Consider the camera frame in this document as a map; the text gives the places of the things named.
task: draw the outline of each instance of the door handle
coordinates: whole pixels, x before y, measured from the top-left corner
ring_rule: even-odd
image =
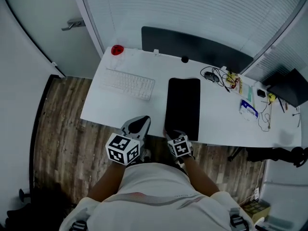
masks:
[[[86,26],[85,22],[83,21],[82,18],[78,19],[72,19],[67,22],[68,27],[61,28],[62,31],[68,31],[71,30],[73,27],[81,27],[81,26]]]

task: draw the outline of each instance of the yellow component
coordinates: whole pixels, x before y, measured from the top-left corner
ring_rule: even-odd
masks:
[[[232,73],[232,72],[229,71],[229,72],[228,72],[228,75],[227,75],[226,81],[227,81],[228,83],[234,85],[234,84],[235,84],[234,81],[235,81],[237,78],[239,78],[237,74]]]
[[[273,93],[269,93],[268,94],[268,99],[269,99],[269,102],[272,103],[272,102],[275,101],[276,96]]]

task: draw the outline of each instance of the computer monitor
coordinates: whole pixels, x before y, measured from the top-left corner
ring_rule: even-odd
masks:
[[[227,70],[240,74],[253,61],[253,57],[229,46],[186,33],[162,28],[141,28],[142,49],[153,52],[186,57],[215,67],[226,66]]]
[[[293,107],[298,107],[308,101],[308,82],[296,69],[268,88],[268,91],[284,99]]]

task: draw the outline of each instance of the white keyboard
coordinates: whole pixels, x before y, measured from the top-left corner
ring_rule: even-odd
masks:
[[[150,100],[155,80],[105,69],[101,87],[132,97]]]

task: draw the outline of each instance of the cardboard box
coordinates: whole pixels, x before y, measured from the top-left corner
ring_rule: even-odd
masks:
[[[243,210],[250,216],[253,223],[260,218],[266,218],[270,212],[270,206],[266,203],[252,202],[243,206]]]

